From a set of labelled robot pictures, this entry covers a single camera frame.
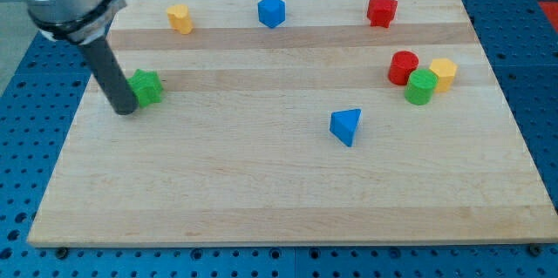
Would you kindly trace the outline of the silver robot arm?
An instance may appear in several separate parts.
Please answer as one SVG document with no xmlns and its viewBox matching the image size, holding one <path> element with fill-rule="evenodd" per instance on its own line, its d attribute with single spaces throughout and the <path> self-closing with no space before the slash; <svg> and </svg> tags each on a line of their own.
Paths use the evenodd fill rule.
<svg viewBox="0 0 558 278">
<path fill-rule="evenodd" d="M 53 41 L 78 47 L 101 91 L 118 115 L 131 114 L 139 101 L 126 81 L 105 35 L 125 0 L 24 0 L 32 22 Z"/>
</svg>

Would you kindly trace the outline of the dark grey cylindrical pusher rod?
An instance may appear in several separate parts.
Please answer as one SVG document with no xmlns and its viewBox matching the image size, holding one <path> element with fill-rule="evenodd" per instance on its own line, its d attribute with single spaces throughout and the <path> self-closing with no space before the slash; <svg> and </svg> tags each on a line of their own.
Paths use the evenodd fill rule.
<svg viewBox="0 0 558 278">
<path fill-rule="evenodd" d="M 92 75 L 118 115 L 128 115 L 137 110 L 137 100 L 121 70 L 110 45 L 104 36 L 78 46 Z"/>
</svg>

